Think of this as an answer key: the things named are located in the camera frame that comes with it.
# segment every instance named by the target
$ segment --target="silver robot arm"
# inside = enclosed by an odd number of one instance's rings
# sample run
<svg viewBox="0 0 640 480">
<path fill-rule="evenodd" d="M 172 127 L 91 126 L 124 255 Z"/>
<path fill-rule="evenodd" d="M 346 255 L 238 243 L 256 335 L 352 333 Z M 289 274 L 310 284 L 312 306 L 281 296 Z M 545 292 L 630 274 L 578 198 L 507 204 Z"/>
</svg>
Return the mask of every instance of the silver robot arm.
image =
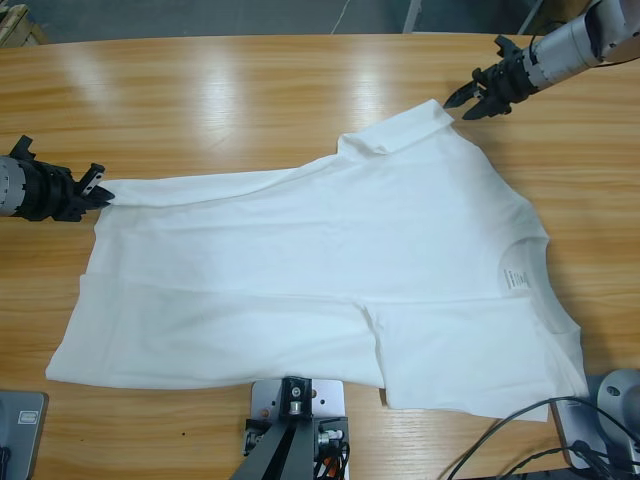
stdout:
<svg viewBox="0 0 640 480">
<path fill-rule="evenodd" d="M 579 17 L 525 49 L 498 36 L 503 60 L 473 71 L 473 80 L 449 97 L 445 108 L 475 97 L 463 116 L 475 120 L 511 112 L 511 103 L 598 66 L 640 57 L 640 1 L 600 0 Z"/>
</svg>

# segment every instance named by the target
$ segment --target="printed label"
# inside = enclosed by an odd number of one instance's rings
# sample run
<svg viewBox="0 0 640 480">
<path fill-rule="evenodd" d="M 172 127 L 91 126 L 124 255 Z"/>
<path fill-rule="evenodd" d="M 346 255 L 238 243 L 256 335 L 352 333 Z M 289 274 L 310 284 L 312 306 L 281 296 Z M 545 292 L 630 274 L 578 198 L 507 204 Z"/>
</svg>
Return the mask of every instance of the printed label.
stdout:
<svg viewBox="0 0 640 480">
<path fill-rule="evenodd" d="M 509 290 L 529 290 L 531 288 L 531 284 L 527 278 L 527 272 L 519 272 L 505 268 L 504 278 L 507 281 Z"/>
<path fill-rule="evenodd" d="M 33 425 L 38 423 L 38 411 L 22 410 L 18 415 L 18 423 L 20 425 Z"/>
</svg>

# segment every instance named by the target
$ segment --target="robotic arm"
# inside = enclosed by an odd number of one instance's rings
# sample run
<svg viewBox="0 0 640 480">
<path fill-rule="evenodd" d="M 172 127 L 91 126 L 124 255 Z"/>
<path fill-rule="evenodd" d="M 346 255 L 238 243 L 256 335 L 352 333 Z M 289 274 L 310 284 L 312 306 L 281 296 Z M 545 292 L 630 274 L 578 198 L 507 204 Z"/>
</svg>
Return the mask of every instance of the robotic arm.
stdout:
<svg viewBox="0 0 640 480">
<path fill-rule="evenodd" d="M 475 69 L 473 80 L 444 105 L 459 107 L 477 98 L 478 103 L 464 114 L 465 120 L 510 113 L 511 103 L 589 68 L 640 58 L 640 1 L 600 0 L 525 49 L 503 36 L 496 38 L 496 44 L 503 60 L 486 70 Z"/>
<path fill-rule="evenodd" d="M 98 186 L 102 165 L 92 163 L 76 182 L 68 168 L 37 161 L 30 144 L 23 135 L 9 155 L 0 156 L 0 216 L 79 222 L 87 210 L 106 207 L 114 198 Z"/>
</svg>

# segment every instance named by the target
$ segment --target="metal mount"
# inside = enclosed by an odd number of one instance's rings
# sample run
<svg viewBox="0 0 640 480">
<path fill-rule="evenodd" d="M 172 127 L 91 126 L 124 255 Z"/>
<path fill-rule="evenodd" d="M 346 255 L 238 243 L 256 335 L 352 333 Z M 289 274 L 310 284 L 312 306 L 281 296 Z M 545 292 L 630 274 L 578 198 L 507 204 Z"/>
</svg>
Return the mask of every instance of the metal mount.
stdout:
<svg viewBox="0 0 640 480">
<path fill-rule="evenodd" d="M 311 480 L 315 471 L 326 468 L 318 462 L 328 449 L 336 451 L 348 441 L 342 382 L 261 380 L 251 390 L 243 441 L 247 458 L 231 479 Z M 348 467 L 340 478 L 348 480 Z"/>
</svg>

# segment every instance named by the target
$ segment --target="wood grain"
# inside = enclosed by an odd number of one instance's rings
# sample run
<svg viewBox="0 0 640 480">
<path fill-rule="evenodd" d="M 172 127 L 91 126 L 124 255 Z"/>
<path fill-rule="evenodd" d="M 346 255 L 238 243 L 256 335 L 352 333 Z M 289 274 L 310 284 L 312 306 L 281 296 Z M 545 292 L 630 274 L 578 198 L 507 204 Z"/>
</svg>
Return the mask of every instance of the wood grain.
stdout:
<svg viewBox="0 0 640 480">
<path fill-rule="evenodd" d="M 28 134 L 39 159 L 76 174 L 102 163 L 110 178 L 298 166 L 334 152 L 342 132 L 429 98 L 443 102 L 473 68 L 495 62 L 492 40 L 176 38 L 7 49 L 0 151 Z M 639 77 L 640 62 L 592 70 L 510 116 L 457 123 L 537 207 L 552 237 L 552 282 L 583 327 L 594 373 L 640 367 Z M 45 380 L 96 218 L 0 222 L 0 388 L 51 398 L 36 478 L 228 477 L 241 461 L 249 386 L 164 392 Z M 347 408 L 356 480 L 438 478 L 492 423 L 391 411 L 377 390 L 356 385 L 347 385 Z M 496 474 L 557 443 L 551 423 L 515 422 L 463 476 Z M 555 457 L 531 468 L 562 465 Z"/>
</svg>

